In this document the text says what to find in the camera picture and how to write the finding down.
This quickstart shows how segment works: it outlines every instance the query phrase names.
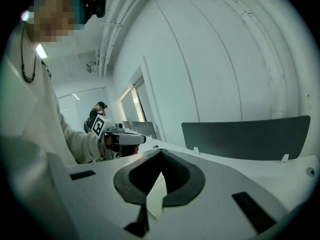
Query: white hoodie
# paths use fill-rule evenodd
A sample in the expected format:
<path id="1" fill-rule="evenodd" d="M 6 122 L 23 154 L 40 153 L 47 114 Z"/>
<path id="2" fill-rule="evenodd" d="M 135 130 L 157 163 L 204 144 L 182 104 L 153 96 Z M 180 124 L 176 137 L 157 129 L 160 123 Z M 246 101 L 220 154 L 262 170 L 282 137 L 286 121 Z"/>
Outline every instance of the white hoodie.
<path id="1" fill-rule="evenodd" d="M 75 165 L 76 160 L 88 163 L 99 158 L 96 135 L 72 130 L 60 113 L 50 73 L 42 64 L 41 58 L 36 58 L 36 47 L 31 43 L 25 29 L 22 53 L 27 77 L 32 78 L 34 63 L 36 64 L 33 82 L 24 81 L 21 59 L 22 30 L 21 23 L 12 32 L 2 60 L 1 134 L 19 135 L 24 140 L 39 145 L 46 152 L 59 155 L 68 166 Z"/>

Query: black necklace cord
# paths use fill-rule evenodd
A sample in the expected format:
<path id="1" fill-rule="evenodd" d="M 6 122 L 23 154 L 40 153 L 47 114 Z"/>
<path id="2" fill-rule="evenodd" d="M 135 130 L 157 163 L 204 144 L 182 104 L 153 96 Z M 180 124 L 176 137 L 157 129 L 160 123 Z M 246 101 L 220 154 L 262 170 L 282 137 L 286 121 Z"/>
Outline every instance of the black necklace cord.
<path id="1" fill-rule="evenodd" d="M 23 54 L 23 40 L 24 40 L 24 31 L 25 31 L 25 24 L 23 23 L 23 27 L 22 27 L 22 35 L 21 35 L 21 69 L 22 69 L 22 76 L 24 81 L 26 81 L 27 83 L 31 84 L 36 76 L 36 62 L 37 62 L 37 54 L 35 54 L 35 59 L 34 59 L 34 66 L 33 66 L 33 74 L 32 74 L 32 78 L 26 76 L 25 73 L 25 64 L 24 64 L 24 54 Z"/>

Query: teal headband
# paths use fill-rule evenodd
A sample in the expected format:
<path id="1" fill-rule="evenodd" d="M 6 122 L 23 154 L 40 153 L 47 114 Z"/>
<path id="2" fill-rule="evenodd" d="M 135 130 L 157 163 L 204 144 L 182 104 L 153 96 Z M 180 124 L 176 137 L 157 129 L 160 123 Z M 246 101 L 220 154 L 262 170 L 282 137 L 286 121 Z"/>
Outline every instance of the teal headband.
<path id="1" fill-rule="evenodd" d="M 74 29 L 79 30 L 85 24 L 85 6 L 82 0 L 73 0 Z"/>

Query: black slot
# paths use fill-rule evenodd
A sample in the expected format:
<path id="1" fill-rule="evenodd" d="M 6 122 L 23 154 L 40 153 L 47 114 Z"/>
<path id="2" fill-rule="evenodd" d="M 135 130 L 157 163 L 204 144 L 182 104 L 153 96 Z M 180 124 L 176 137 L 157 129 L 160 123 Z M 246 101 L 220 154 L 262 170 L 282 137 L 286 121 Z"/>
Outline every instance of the black slot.
<path id="1" fill-rule="evenodd" d="M 232 195 L 258 234 L 271 228 L 276 222 L 246 193 Z"/>
<path id="2" fill-rule="evenodd" d="M 75 180 L 79 180 L 79 179 L 82 179 L 82 178 L 86 178 L 86 177 L 89 177 L 91 175 L 95 175 L 96 173 L 92 170 L 86 170 L 86 171 L 83 171 L 83 172 L 78 172 L 78 173 L 74 173 L 74 174 L 70 174 L 70 177 L 73 181 Z"/>

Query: person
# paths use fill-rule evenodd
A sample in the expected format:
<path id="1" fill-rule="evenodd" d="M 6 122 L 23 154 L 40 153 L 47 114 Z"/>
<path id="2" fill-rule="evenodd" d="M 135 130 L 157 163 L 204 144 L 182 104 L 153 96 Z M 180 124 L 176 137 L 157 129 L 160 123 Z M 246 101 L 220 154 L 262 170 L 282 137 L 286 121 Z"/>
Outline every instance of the person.
<path id="1" fill-rule="evenodd" d="M 107 109 L 108 106 L 104 104 L 102 101 L 99 101 L 93 109 L 91 109 L 89 116 L 87 120 L 83 124 L 83 129 L 86 133 L 91 132 L 92 126 L 94 125 L 94 122 L 98 115 L 106 116 L 105 109 Z"/>
<path id="2" fill-rule="evenodd" d="M 47 153 L 59 155 L 66 166 L 101 158 L 104 150 L 99 148 L 94 133 L 72 130 L 60 113 L 51 72 L 38 57 L 36 47 L 43 42 L 57 42 L 70 31 L 83 26 L 97 13 L 97 7 L 96 0 L 35 1 L 31 8 L 33 18 L 16 26 L 2 58 L 2 62 L 8 61 L 12 65 L 6 71 L 14 71 L 12 81 L 17 83 L 7 84 L 7 107 L 14 108 L 18 102 L 25 108 L 21 119 L 16 118 L 11 124 L 19 126 L 19 135 L 25 141 L 37 144 Z M 105 137 L 104 143 L 106 146 L 113 144 L 110 135 Z"/>

